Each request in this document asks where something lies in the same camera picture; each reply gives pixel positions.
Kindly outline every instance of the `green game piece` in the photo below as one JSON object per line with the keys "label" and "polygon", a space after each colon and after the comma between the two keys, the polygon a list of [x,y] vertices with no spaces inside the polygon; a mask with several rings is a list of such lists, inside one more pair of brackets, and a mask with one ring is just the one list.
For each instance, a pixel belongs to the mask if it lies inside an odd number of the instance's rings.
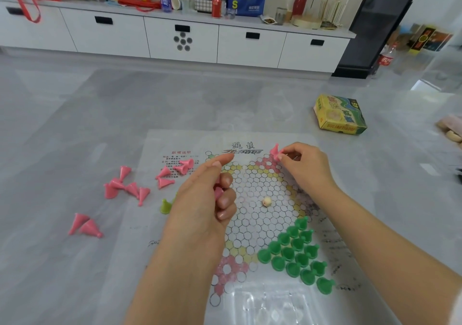
{"label": "green game piece", "polygon": [[313,234],[313,229],[300,231],[298,234],[300,238],[306,243],[309,244],[311,242],[311,235]]}
{"label": "green game piece", "polygon": [[306,268],[309,263],[309,258],[306,254],[304,253],[297,253],[295,256],[295,261],[300,264],[302,268]]}
{"label": "green game piece", "polygon": [[317,257],[317,250],[319,250],[319,245],[308,245],[305,247],[305,254],[310,259],[315,259]]}
{"label": "green game piece", "polygon": [[281,244],[278,241],[271,241],[268,249],[272,254],[279,254],[281,252]]}
{"label": "green game piece", "polygon": [[281,255],[286,261],[292,261],[295,258],[295,252],[290,247],[284,247],[281,250]]}
{"label": "green game piece", "polygon": [[257,258],[263,264],[268,264],[269,261],[271,260],[271,252],[265,249],[259,250],[257,253]]}
{"label": "green game piece", "polygon": [[271,266],[276,271],[283,271],[286,266],[284,258],[276,256],[271,260]]}
{"label": "green game piece", "polygon": [[167,202],[167,200],[163,198],[162,204],[160,205],[160,213],[168,214],[170,213],[171,209],[172,209],[172,204],[170,202]]}
{"label": "green game piece", "polygon": [[278,241],[282,246],[287,246],[290,243],[290,236],[288,233],[280,233],[278,235]]}
{"label": "green game piece", "polygon": [[297,227],[291,226],[287,228],[287,233],[291,238],[297,238],[298,237],[298,229]]}
{"label": "green game piece", "polygon": [[308,227],[306,217],[296,219],[295,226],[297,227],[298,230],[306,230],[306,228]]}
{"label": "green game piece", "polygon": [[292,245],[292,248],[296,251],[303,250],[303,240],[302,239],[293,239],[291,245]]}
{"label": "green game piece", "polygon": [[300,267],[297,263],[287,263],[286,272],[290,277],[297,277],[300,275]]}
{"label": "green game piece", "polygon": [[309,269],[303,269],[300,273],[300,279],[309,286],[315,283],[316,275]]}
{"label": "green game piece", "polygon": [[332,292],[332,287],[335,286],[335,281],[320,277],[316,280],[316,286],[322,294],[330,294]]}
{"label": "green game piece", "polygon": [[318,261],[311,262],[311,270],[313,270],[316,276],[323,276],[326,267],[327,267],[327,262],[318,262]]}

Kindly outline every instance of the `yellow box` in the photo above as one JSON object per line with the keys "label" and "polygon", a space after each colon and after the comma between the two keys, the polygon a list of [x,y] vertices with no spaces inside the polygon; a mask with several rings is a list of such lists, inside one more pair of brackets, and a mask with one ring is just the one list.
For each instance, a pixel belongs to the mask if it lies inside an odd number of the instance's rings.
{"label": "yellow box", "polygon": [[314,110],[321,129],[353,135],[359,135],[367,129],[355,99],[321,94]]}

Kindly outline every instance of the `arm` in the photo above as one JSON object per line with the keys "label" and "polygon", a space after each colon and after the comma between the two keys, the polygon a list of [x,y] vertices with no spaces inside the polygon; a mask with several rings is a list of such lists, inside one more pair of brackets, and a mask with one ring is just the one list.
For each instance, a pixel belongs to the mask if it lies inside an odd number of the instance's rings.
{"label": "arm", "polygon": [[[212,276],[236,212],[232,176],[220,174],[224,154],[199,166],[180,187],[163,236],[135,292],[125,325],[202,325]],[[219,178],[225,190],[215,202]]]}
{"label": "arm", "polygon": [[332,179],[325,153],[295,143],[281,161],[326,213],[361,269],[403,325],[445,325],[462,277],[351,199]]}

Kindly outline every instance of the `drawer handle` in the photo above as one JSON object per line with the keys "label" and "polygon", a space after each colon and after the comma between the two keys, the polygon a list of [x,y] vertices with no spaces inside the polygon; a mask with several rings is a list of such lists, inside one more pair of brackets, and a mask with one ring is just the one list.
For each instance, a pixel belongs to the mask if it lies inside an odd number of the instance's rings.
{"label": "drawer handle", "polygon": [[251,32],[247,32],[245,34],[245,38],[246,39],[260,39],[260,33],[251,33]]}
{"label": "drawer handle", "polygon": [[10,15],[15,15],[15,16],[24,16],[23,9],[19,7],[7,7],[6,10]]}
{"label": "drawer handle", "polygon": [[95,16],[95,21],[96,23],[101,23],[101,24],[114,24],[112,22],[112,18],[110,17]]}
{"label": "drawer handle", "polygon": [[322,46],[322,45],[324,45],[324,41],[321,40],[321,39],[312,39],[311,40],[311,45]]}
{"label": "drawer handle", "polygon": [[182,26],[181,24],[175,24],[175,30],[176,30],[177,32],[191,33],[191,27],[189,27],[189,26]]}

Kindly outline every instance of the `hand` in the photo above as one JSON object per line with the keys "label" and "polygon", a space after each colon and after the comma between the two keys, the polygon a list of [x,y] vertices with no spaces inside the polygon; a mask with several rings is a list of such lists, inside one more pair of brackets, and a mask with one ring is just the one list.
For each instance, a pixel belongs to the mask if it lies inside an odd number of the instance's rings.
{"label": "hand", "polygon": [[[232,176],[220,173],[234,158],[227,153],[200,165],[180,186],[164,228],[163,240],[184,246],[203,266],[215,271],[225,244],[225,230],[236,213],[236,193],[230,188]],[[225,191],[215,202],[217,179]]]}
{"label": "hand", "polygon": [[284,147],[279,158],[298,185],[315,201],[324,193],[338,188],[332,178],[327,155],[318,147],[295,142]]}

